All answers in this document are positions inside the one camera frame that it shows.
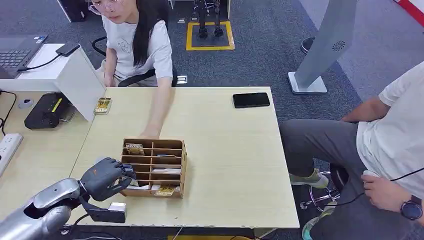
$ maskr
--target power strip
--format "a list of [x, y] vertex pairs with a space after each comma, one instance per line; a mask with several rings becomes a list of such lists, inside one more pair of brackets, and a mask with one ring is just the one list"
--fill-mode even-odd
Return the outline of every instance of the power strip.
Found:
[[6, 170], [13, 155], [24, 137], [19, 133], [9, 133], [0, 142], [0, 177]]

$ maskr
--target laptop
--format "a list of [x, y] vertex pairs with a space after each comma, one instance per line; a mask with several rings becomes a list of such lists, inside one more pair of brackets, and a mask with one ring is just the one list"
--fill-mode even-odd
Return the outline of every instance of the laptop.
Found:
[[0, 79], [14, 79], [40, 50], [48, 34], [0, 36]]

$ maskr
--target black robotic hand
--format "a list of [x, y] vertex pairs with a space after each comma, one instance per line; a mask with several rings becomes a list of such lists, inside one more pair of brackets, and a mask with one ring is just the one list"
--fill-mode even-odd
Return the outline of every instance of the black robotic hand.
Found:
[[[94, 200], [102, 202], [127, 188], [133, 175], [132, 167], [128, 168], [115, 159], [107, 157], [86, 171], [80, 184]], [[130, 178], [114, 185], [121, 176]]]

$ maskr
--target sneaker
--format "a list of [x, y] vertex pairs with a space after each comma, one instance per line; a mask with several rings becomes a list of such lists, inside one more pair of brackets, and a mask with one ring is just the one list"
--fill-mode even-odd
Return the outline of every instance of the sneaker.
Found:
[[325, 216], [331, 215], [334, 212], [334, 209], [336, 208], [335, 205], [337, 205], [337, 202], [332, 201], [330, 202], [328, 205], [334, 205], [334, 206], [326, 206], [324, 208], [324, 211], [321, 213], [321, 215], [312, 218], [311, 220], [309, 220], [305, 226], [303, 226], [302, 229], [302, 239], [303, 240], [313, 240], [311, 237], [311, 229], [312, 227], [318, 223], [318, 221], [320, 219], [322, 219]]
[[329, 184], [329, 179], [320, 174], [320, 171], [315, 168], [312, 175], [308, 177], [295, 176], [289, 174], [291, 185], [300, 186], [300, 185], [309, 185], [317, 189], [324, 189]]

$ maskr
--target wristwatch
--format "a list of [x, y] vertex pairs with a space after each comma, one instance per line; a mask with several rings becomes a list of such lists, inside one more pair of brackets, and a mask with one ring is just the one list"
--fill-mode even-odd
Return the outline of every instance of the wristwatch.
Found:
[[406, 201], [400, 207], [402, 216], [409, 220], [417, 220], [423, 216], [422, 200], [412, 195], [411, 200]]

